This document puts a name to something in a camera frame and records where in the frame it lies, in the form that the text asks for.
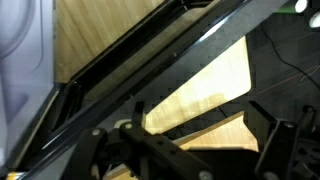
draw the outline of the black plastic part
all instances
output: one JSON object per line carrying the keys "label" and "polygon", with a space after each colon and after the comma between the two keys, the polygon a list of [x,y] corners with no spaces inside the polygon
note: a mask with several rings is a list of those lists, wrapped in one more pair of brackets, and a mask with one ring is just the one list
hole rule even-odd
{"label": "black plastic part", "polygon": [[244,124],[257,139],[261,149],[276,126],[277,120],[265,111],[258,103],[250,101],[248,111],[245,113]]}
{"label": "black plastic part", "polygon": [[132,123],[144,127],[145,113],[143,112],[144,102],[137,102],[132,115]]}
{"label": "black plastic part", "polygon": [[61,180],[96,180],[91,169],[97,152],[107,139],[106,131],[102,128],[86,130],[82,133],[78,144],[64,170]]}
{"label": "black plastic part", "polygon": [[255,172],[259,178],[274,176],[281,180],[290,179],[298,132],[296,124],[278,122],[258,161]]}
{"label": "black plastic part", "polygon": [[303,115],[299,122],[300,127],[300,137],[308,138],[311,133],[315,123],[317,110],[312,106],[303,107]]}
{"label": "black plastic part", "polygon": [[133,158],[125,161],[127,167],[138,179],[199,179],[201,171],[208,172],[214,177],[210,166],[162,135],[150,135],[140,126],[126,123],[120,127],[122,138],[138,146]]}
{"label": "black plastic part", "polygon": [[300,179],[320,177],[320,144],[317,141],[300,139],[294,162],[292,171]]}
{"label": "black plastic part", "polygon": [[215,172],[214,180],[257,179],[254,169],[260,154],[246,149],[197,149],[188,150]]}

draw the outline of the metal bar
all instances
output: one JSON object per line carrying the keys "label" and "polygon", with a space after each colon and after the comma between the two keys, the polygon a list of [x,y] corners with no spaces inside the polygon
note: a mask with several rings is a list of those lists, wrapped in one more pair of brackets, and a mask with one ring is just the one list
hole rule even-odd
{"label": "metal bar", "polygon": [[45,137],[51,133],[51,130],[56,129],[78,112],[79,108],[71,110],[74,107],[73,102],[79,103],[82,100],[75,95],[78,91],[86,94],[182,14],[191,8],[205,7],[210,2],[212,0],[192,0],[190,2],[167,0],[162,3],[71,78],[41,128],[49,132],[39,137]]}
{"label": "metal bar", "polygon": [[198,179],[201,171],[206,171],[211,177],[214,175],[212,168],[192,153],[183,151],[162,135],[150,135],[138,124],[121,125],[120,134],[132,149],[141,149],[134,151],[124,162],[138,179],[160,178],[152,173],[153,169],[167,170],[166,175],[161,174],[160,179]]}
{"label": "metal bar", "polygon": [[136,107],[134,108],[132,119],[131,119],[132,123],[139,125],[141,127],[144,127],[142,123],[145,122],[145,114],[143,111],[143,107],[144,107],[144,102],[137,102]]}
{"label": "metal bar", "polygon": [[115,91],[75,114],[69,122],[59,128],[48,139],[48,143],[43,146],[42,152],[27,167],[42,167],[50,163],[70,144],[76,141],[83,129],[97,125],[97,123],[112,114],[132,93],[138,92],[156,75],[177,61],[177,57],[182,56],[186,50],[197,44],[198,39],[205,32],[245,4],[242,0],[228,0],[212,7],[207,14],[203,15],[193,26],[174,39],[170,45],[164,47],[160,53],[152,58],[153,60],[150,60],[147,65],[140,68],[138,72],[122,83]]}

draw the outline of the white surface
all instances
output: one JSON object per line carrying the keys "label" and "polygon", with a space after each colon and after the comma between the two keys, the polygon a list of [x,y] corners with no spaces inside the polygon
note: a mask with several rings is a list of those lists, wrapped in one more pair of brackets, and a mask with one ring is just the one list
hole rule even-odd
{"label": "white surface", "polygon": [[0,59],[14,51],[28,32],[35,0],[0,0]]}
{"label": "white surface", "polygon": [[309,25],[311,28],[319,28],[320,27],[320,11],[311,17]]}
{"label": "white surface", "polygon": [[[0,118],[1,122],[6,122],[8,132],[6,147],[0,145],[0,148],[6,149],[6,157],[10,155],[16,143],[34,120],[53,88],[53,2],[50,0],[13,0],[10,7],[23,9],[26,3],[31,2],[34,3],[34,9],[31,8],[28,11],[31,15],[24,11],[24,13],[17,13],[17,17],[10,17],[11,20],[16,19],[16,22],[19,22],[19,19],[25,19],[25,17],[18,16],[30,15],[32,21],[29,28],[24,30],[27,33],[21,43],[12,53],[0,60],[4,94],[4,100],[1,102],[5,102],[6,111],[5,119]],[[0,0],[0,11],[7,7],[9,7],[8,2]],[[14,26],[9,22],[2,21],[2,23],[12,26],[12,35],[18,32],[16,28],[19,28],[19,24]],[[6,35],[9,37],[10,31],[2,31],[3,26],[0,28],[0,37]]]}
{"label": "white surface", "polygon": [[7,143],[7,123],[5,107],[2,94],[1,72],[0,72],[0,166],[4,164],[5,146]]}
{"label": "white surface", "polygon": [[301,13],[303,12],[308,6],[308,0],[298,0],[296,5],[295,5],[295,9],[296,12]]}

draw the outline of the light wood surface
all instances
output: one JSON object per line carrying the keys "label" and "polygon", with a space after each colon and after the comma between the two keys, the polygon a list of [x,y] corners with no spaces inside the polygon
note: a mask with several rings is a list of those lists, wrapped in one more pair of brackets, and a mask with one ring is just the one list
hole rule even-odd
{"label": "light wood surface", "polygon": [[163,0],[56,0],[56,80],[67,82]]}
{"label": "light wood surface", "polygon": [[162,133],[235,99],[250,90],[249,72],[242,38],[156,106],[146,116],[145,128]]}
{"label": "light wood surface", "polygon": [[[178,140],[176,144],[184,150],[190,148],[241,147],[258,151],[256,139],[243,123],[243,112],[239,112],[202,131]],[[131,178],[130,172],[123,168],[108,174],[104,179],[128,180],[135,178]]]}

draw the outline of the bolt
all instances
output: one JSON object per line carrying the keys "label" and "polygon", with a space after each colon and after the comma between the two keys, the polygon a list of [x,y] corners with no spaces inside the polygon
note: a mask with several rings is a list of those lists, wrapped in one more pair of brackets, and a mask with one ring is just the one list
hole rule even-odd
{"label": "bolt", "polygon": [[97,136],[100,134],[100,130],[99,129],[95,129],[92,131],[92,135]]}
{"label": "bolt", "polygon": [[212,180],[212,174],[208,171],[200,171],[199,173],[200,180]]}
{"label": "bolt", "polygon": [[131,123],[128,123],[128,124],[126,124],[126,129],[131,129],[132,128],[132,124]]}
{"label": "bolt", "polygon": [[273,172],[265,172],[263,173],[263,177],[266,180],[279,180],[279,177]]}
{"label": "bolt", "polygon": [[291,123],[291,122],[285,122],[284,125],[288,128],[293,128],[294,127],[294,124]]}

